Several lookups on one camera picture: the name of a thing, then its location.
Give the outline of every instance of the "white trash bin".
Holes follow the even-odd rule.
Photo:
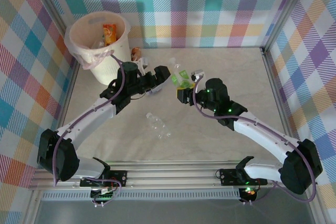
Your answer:
[[[103,36],[103,24],[117,25],[117,41],[107,47],[91,49],[92,45]],[[121,61],[131,61],[128,33],[130,24],[120,15],[112,12],[90,13],[77,20],[67,28],[65,45],[69,52],[82,64],[90,69],[95,78],[108,85],[117,78],[118,63],[110,57],[111,53]]]

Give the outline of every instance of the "plaid wallpaper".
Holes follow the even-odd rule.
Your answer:
[[[74,60],[40,0],[0,0],[0,223],[18,223]]]
[[[286,0],[54,0],[78,19],[110,10],[132,25],[130,46],[144,48],[260,46]]]
[[[293,131],[317,145],[319,188],[336,223],[336,0],[299,0],[271,55]]]

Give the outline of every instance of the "clear plastic bottle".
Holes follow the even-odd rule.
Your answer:
[[[177,88],[190,88],[192,86],[187,71],[176,63],[175,58],[169,59],[169,64],[172,73],[172,81]]]
[[[146,117],[149,120],[151,128],[159,139],[170,137],[171,134],[169,130],[160,118],[153,115],[152,113],[147,113]]]

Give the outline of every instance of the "green bottle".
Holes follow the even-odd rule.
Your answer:
[[[187,71],[180,65],[176,63],[175,58],[171,58],[169,60],[171,73],[172,73],[172,81],[173,84],[177,88],[190,88],[192,87],[191,80],[189,78],[189,75]]]

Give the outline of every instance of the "table surface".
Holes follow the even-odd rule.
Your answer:
[[[175,57],[189,73],[203,69],[208,79],[221,78],[232,100],[283,132],[258,48],[143,49],[142,55],[148,57],[149,68],[167,65],[168,60]],[[90,107],[105,88],[89,70],[81,68],[65,123]],[[169,138],[158,139],[154,135],[146,119],[148,112],[162,119],[171,132]],[[238,161],[251,155],[274,159],[249,138],[201,116],[194,107],[181,104],[170,82],[159,93],[132,101],[117,116],[102,124],[82,143],[77,155],[104,161]]]

